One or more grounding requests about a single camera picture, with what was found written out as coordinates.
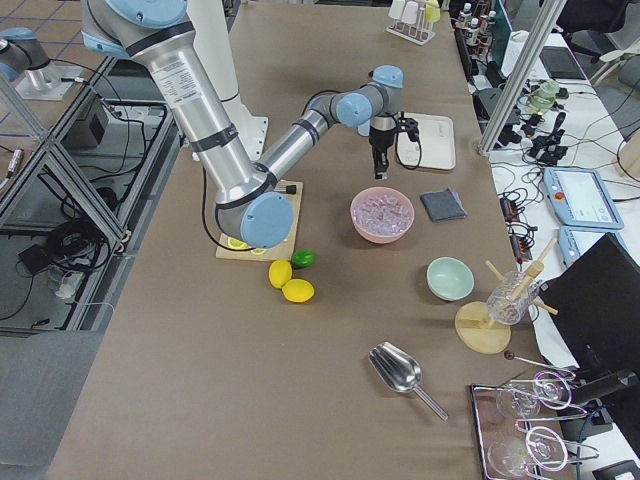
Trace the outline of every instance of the mint green bowl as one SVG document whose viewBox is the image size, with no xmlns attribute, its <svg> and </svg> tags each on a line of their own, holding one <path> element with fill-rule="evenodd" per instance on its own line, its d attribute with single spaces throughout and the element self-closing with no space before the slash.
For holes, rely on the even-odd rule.
<svg viewBox="0 0 640 480">
<path fill-rule="evenodd" d="M 443 300 L 461 300 L 473 291 L 473 273 L 457 258 L 436 258 L 427 267 L 427 285 Z"/>
</svg>

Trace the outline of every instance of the wooden cutting board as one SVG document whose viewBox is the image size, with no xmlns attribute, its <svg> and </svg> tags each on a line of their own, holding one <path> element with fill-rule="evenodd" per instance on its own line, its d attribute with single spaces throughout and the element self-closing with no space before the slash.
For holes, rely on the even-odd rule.
<svg viewBox="0 0 640 480">
<path fill-rule="evenodd" d="M 242 251 L 229 251 L 224 248 L 218 247 L 216 250 L 216 258 L 225 258 L 227 260 L 250 260 L 254 262 L 272 262 L 279 258 L 290 259 L 294 252 L 296 244 L 296 233 L 298 231 L 298 218 L 300 217 L 300 204 L 302 203 L 302 182 L 289 182 L 287 180 L 281 180 L 278 186 L 295 185 L 297 191 L 294 195 L 285 195 L 293 206 L 293 225 L 291 225 L 291 231 L 287 238 L 283 242 L 279 243 L 275 247 L 264 250 L 264 253 L 258 255 L 256 251 L 242 252 Z M 220 236 L 220 243 L 228 245 L 229 237 L 224 233 Z"/>
</svg>

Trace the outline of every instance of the blue tablet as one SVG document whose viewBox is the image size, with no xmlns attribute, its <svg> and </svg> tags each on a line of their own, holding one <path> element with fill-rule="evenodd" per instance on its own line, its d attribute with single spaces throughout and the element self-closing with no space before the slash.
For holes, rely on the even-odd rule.
<svg viewBox="0 0 640 480">
<path fill-rule="evenodd" d="M 604 230 L 624 227 L 598 172 L 548 167 L 544 169 L 543 181 L 551 206 L 563 224 Z"/>
</svg>

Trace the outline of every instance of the pink bowl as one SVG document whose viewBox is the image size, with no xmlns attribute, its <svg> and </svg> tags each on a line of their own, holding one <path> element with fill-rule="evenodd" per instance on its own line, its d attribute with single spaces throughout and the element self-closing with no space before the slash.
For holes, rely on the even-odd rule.
<svg viewBox="0 0 640 480">
<path fill-rule="evenodd" d="M 356 231 L 373 243 L 391 243 L 413 224 L 415 210 L 406 196 L 393 188 L 371 187 L 351 201 L 351 220 Z"/>
</svg>

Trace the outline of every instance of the paper sticker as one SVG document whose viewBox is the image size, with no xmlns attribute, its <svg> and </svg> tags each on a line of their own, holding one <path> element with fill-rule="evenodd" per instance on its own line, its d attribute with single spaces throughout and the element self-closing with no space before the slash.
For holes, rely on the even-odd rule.
<svg viewBox="0 0 640 480">
<path fill-rule="evenodd" d="M 171 108 L 181 107 L 202 97 L 202 89 L 193 72 L 181 60 L 151 72 L 153 80 Z"/>
</svg>

